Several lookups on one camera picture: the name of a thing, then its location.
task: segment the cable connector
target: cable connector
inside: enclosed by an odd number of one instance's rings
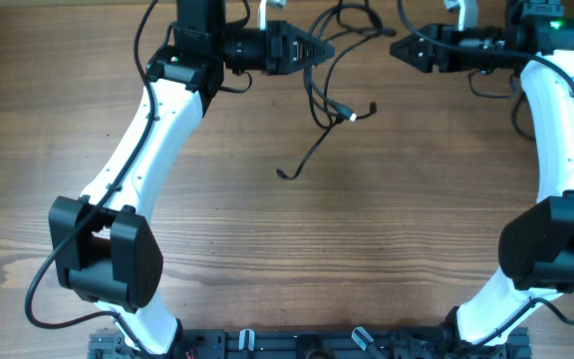
[[[356,115],[356,113],[354,112],[354,110],[348,108],[345,105],[341,105],[341,104],[334,104],[334,103],[330,103],[329,104],[332,108],[334,108],[334,110],[336,110],[336,112],[338,112],[338,123],[344,121],[344,120],[349,120],[351,122],[355,122],[356,119],[358,119],[358,115]]]

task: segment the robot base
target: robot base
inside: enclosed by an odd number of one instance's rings
[[[169,359],[530,359],[526,328],[516,328],[506,344],[471,353],[446,353],[443,327],[405,327],[372,331],[366,350],[354,331],[185,330],[182,344]],[[90,336],[89,359],[134,359],[140,353],[126,345],[121,331],[102,330]]]

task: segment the wooden table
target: wooden table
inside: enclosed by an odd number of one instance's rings
[[[407,2],[418,25],[456,21],[441,1]],[[574,15],[574,1],[566,2]],[[482,22],[501,24],[502,3],[480,1]],[[308,28],[333,4],[295,0],[270,18]],[[374,7],[407,34],[392,1]],[[52,201],[80,193],[136,111],[142,86],[132,41],[143,11],[0,9],[0,357],[81,358],[88,335],[111,325],[40,330],[26,321],[23,299],[52,249]],[[242,13],[230,3],[229,19]],[[173,17],[171,5],[154,11],[144,60]],[[254,74],[247,95],[214,99],[152,217],[165,258],[159,289],[186,328],[434,325],[493,273],[502,228],[534,204],[535,147],[512,130],[509,101],[474,97],[465,74],[421,74],[390,57],[390,43],[351,53],[331,85],[339,101],[360,112],[377,101],[379,113],[334,130],[295,181],[275,169],[295,170],[321,134],[301,75]],[[501,93],[507,77],[476,81]],[[242,80],[228,74],[226,83]],[[95,309],[54,274],[38,291],[40,318]],[[574,295],[559,305],[574,313]],[[546,310],[526,324],[536,358],[574,358],[573,327]]]

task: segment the wood grain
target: wood grain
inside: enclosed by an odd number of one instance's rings
[[[293,1],[271,17],[307,28],[333,3]],[[440,1],[408,3],[416,24],[454,21]],[[501,23],[500,3],[480,2],[484,23]],[[374,6],[407,34],[393,2]],[[228,9],[232,19],[243,14]],[[44,331],[22,303],[51,250],[52,201],[78,195],[133,118],[142,87],[132,41],[143,10],[0,9],[0,357],[81,358],[88,334],[110,325]],[[154,11],[144,60],[173,14],[170,5]],[[295,169],[320,136],[301,75],[254,74],[249,94],[212,102],[152,218],[165,258],[160,290],[186,328],[432,325],[495,270],[499,233],[536,196],[535,147],[511,129],[509,102],[475,98],[464,74],[420,74],[388,55],[390,43],[348,55],[331,85],[360,112],[377,101],[378,115],[334,130],[296,181],[274,170]],[[478,86],[508,91],[507,75]],[[574,295],[560,305],[574,311]],[[53,270],[35,307],[55,322],[94,310],[60,288]],[[574,328],[546,311],[526,324],[536,358],[574,358]]]

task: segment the green light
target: green light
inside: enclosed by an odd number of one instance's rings
[[[550,22],[550,27],[552,27],[555,30],[559,30],[559,28],[561,28],[563,25],[563,23],[561,22],[561,20],[557,20],[557,21],[551,21]]]

